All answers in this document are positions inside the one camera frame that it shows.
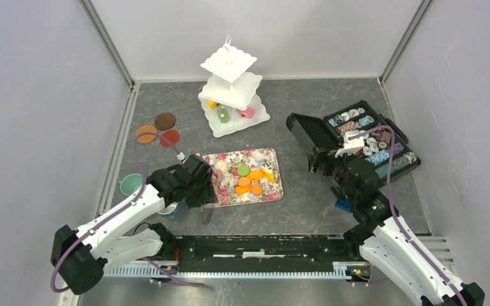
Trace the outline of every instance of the floral tray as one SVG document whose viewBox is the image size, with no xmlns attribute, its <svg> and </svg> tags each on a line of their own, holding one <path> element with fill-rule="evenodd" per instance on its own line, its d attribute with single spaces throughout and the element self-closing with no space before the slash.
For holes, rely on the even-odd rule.
<svg viewBox="0 0 490 306">
<path fill-rule="evenodd" d="M 219 202 L 213 204 L 213 206 L 211 206 L 212 204 L 206 204 L 204 208 L 261 203 L 280 200 L 283 197 L 283 184 L 281 182 L 279 163 L 277 162 L 277 155 L 274 149 L 251 149 L 230 153 L 209 154 L 204 155 L 203 158 L 211 165 L 212 169 L 218 161 L 224 161 L 228 165 L 228 175 L 234 177 L 234 180 L 230 180 L 229 183 L 219 187 L 218 178 L 215 175 L 215 171 L 213 171 L 213 184 L 215 185 L 215 194 Z M 237 167 L 242 164 L 248 165 L 251 170 L 265 168 L 273 173 L 275 182 L 271 183 L 266 178 L 259 180 L 258 183 L 262 185 L 264 191 L 258 196 L 252 193 L 241 195 L 235 193 L 235 184 L 232 181 L 237 182 L 239 178 Z"/>
</svg>

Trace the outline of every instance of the pink toy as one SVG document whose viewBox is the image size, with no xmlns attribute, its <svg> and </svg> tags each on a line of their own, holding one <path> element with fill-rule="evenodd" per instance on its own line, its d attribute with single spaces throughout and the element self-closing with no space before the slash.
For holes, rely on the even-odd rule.
<svg viewBox="0 0 490 306">
<path fill-rule="evenodd" d="M 247 107 L 246 110 L 238 110 L 238 112 L 241 114 L 241 117 L 249 118 L 249 119 L 255 115 L 255 110 L 250 107 Z"/>
</svg>

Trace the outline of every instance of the green cup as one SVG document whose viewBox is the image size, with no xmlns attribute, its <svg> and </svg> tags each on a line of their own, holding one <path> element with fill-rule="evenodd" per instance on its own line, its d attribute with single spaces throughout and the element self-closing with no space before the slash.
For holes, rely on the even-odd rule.
<svg viewBox="0 0 490 306">
<path fill-rule="evenodd" d="M 141 185 L 142 175 L 138 173 L 129 174 L 119 182 L 119 188 L 126 196 L 133 194 Z"/>
</svg>

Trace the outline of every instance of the white wall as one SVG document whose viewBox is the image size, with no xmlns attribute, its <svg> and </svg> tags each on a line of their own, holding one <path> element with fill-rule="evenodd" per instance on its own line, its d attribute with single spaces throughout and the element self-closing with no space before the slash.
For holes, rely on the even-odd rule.
<svg viewBox="0 0 490 306">
<path fill-rule="evenodd" d="M 490 1 L 435 1 L 387 94 L 433 231 L 490 305 Z"/>
<path fill-rule="evenodd" d="M 232 35 L 269 78 L 377 77 L 419 0 L 93 0 L 137 80 L 205 80 Z"/>
<path fill-rule="evenodd" d="M 127 91 L 78 1 L 0 1 L 0 305 L 56 304 L 53 235 L 92 216 Z"/>
</svg>

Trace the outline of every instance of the red coaster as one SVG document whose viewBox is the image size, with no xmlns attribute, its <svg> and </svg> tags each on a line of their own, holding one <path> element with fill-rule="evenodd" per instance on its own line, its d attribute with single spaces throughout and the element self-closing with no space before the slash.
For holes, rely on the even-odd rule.
<svg viewBox="0 0 490 306">
<path fill-rule="evenodd" d="M 181 136 L 179 135 L 179 132 L 174 130 L 174 129 L 169 129 L 168 131 L 165 131 L 162 136 L 166 138 L 169 142 L 172 143 L 172 145 L 175 145 L 179 139 L 181 139 Z M 161 144 L 163 147 L 169 148 L 171 145 L 166 142 L 162 137 L 161 137 Z"/>
</svg>

